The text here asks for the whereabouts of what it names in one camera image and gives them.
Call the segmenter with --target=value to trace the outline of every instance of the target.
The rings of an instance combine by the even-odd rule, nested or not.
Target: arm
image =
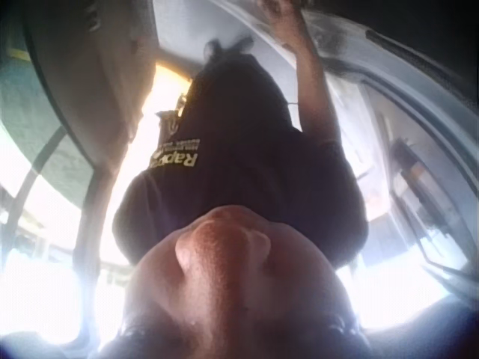
[[[341,142],[341,131],[329,98],[320,57],[294,0],[260,0],[276,37],[296,55],[299,121],[318,144]]]

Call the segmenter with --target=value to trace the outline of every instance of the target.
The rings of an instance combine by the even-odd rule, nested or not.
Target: skin
[[[278,40],[296,56],[299,122],[318,144],[341,142],[341,131],[320,57],[294,0],[260,0]]]
[[[303,130],[319,143],[340,141],[299,9],[291,0],[260,6],[297,56]],[[147,333],[143,358],[317,358],[319,336],[354,321],[345,289],[315,245],[286,224],[223,206],[170,234],[138,264],[122,335]]]

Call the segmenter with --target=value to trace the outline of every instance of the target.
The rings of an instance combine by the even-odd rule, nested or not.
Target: person
[[[302,132],[258,62],[214,58],[115,216],[135,265],[102,358],[360,358],[335,269],[367,236],[320,58],[293,0],[260,1],[296,55]]]

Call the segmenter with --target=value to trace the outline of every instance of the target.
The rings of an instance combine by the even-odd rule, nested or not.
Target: black shirt
[[[195,80],[177,133],[127,190],[115,238],[137,263],[169,233],[228,204],[296,228],[334,266],[354,257],[367,232],[340,144],[294,129],[281,92],[249,56]]]

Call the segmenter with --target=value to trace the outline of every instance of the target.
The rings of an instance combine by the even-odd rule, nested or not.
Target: hand
[[[313,46],[298,0],[257,0],[282,45],[297,53]]]

